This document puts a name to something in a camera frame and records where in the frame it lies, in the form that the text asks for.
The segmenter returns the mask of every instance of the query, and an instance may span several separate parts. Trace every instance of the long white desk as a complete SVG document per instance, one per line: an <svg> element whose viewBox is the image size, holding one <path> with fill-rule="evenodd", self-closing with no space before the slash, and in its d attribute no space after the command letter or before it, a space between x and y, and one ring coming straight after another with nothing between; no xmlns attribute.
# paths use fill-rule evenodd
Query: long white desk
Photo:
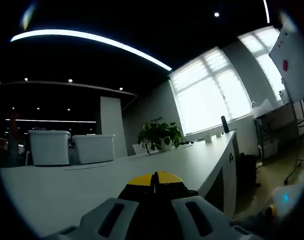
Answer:
<svg viewBox="0 0 304 240"><path fill-rule="evenodd" d="M113 162L77 166L22 166L0 169L5 188L19 213L40 237L71 225L104 202L117 198L134 177L166 171L179 176L185 186L206 196L223 168L224 212L234 214L236 197L235 161L232 138L235 133L213 137L212 143L153 155L136 155Z"/></svg>

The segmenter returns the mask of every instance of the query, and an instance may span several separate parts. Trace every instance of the white pillar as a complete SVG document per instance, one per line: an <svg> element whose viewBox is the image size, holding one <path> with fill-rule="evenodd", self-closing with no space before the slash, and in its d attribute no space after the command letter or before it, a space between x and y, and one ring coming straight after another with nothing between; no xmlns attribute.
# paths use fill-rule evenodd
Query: white pillar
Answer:
<svg viewBox="0 0 304 240"><path fill-rule="evenodd" d="M115 134L116 158L127 157L120 99L101 97L101 126L102 134Z"/></svg>

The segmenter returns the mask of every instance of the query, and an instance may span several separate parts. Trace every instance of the green leaves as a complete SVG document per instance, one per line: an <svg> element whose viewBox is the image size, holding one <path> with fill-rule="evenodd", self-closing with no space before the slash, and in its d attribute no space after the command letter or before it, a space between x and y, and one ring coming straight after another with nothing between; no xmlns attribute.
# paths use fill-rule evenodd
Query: green leaves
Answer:
<svg viewBox="0 0 304 240"><path fill-rule="evenodd" d="M137 143L143 144L146 148L147 144L151 143L152 150L160 150L161 139L163 139L166 145L169 146L172 141L173 145L178 148L182 139L179 127L175 122L171 122L170 124L165 122L158 123L158 121L162 119L162 117L158 117L150 122L144 123L143 130L138 135Z"/></svg>

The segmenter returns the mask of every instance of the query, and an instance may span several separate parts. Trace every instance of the white storage box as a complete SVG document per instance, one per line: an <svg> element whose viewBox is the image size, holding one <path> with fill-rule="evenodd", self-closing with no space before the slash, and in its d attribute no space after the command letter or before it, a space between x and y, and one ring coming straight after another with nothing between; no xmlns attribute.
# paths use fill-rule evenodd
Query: white storage box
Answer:
<svg viewBox="0 0 304 240"><path fill-rule="evenodd" d="M69 165L68 131L28 131L34 165Z"/></svg>
<svg viewBox="0 0 304 240"><path fill-rule="evenodd" d="M115 159L115 135L75 135L77 155L81 164L100 163Z"/></svg>
<svg viewBox="0 0 304 240"><path fill-rule="evenodd" d="M258 147L259 147L259 149L261 151L261 155L262 155L262 147L260 145ZM266 158L276 155L277 149L278 149L278 140L273 139L272 143L264 146L264 158L266 159Z"/></svg>

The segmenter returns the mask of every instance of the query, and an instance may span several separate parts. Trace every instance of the window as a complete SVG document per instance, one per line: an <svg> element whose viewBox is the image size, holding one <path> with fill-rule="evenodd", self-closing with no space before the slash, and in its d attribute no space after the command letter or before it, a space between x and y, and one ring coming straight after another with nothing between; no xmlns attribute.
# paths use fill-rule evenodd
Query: window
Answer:
<svg viewBox="0 0 304 240"><path fill-rule="evenodd" d="M184 135L221 125L250 113L247 92L218 48L170 75Z"/></svg>
<svg viewBox="0 0 304 240"><path fill-rule="evenodd" d="M258 64L261 66L273 89L276 99L281 100L279 91L284 89L284 85L281 82L281 74L268 55L276 43L278 36L279 31L272 26L269 26L239 36L239 39L253 54Z"/></svg>

